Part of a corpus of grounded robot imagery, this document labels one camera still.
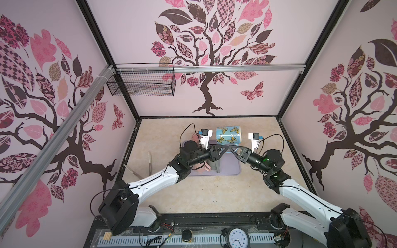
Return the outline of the blue butterfly mug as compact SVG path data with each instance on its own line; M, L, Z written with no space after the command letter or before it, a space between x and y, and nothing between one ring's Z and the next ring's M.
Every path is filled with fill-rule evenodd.
M242 131L240 126L224 126L216 129L216 142L218 145L236 145L242 142Z

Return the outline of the pink patterned mug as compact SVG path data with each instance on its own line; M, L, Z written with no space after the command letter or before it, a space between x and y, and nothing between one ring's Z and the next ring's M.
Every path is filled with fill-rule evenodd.
M192 168L192 171L197 173L210 172L211 170L212 168L207 162L203 162L201 165L195 165Z

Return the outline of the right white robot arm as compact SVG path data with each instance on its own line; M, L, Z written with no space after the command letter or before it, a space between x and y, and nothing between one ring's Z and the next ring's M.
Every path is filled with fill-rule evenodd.
M295 228L328 248L370 248L371 238L359 213L342 209L302 187L282 170L284 160L279 150L271 149L263 156L242 146L229 146L242 163L259 170L269 189L303 208L302 214L287 204L272 210L276 219Z

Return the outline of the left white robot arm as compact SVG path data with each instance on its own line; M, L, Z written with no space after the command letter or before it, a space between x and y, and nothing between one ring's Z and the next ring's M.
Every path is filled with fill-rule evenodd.
M199 148L195 142L190 143L179 149L165 169L136 182L120 180L109 190L98 211L112 235L119 235L130 226L156 231L160 226L160 213L154 206L142 207L141 204L155 193L184 180L195 165L216 162L228 150L225 145Z

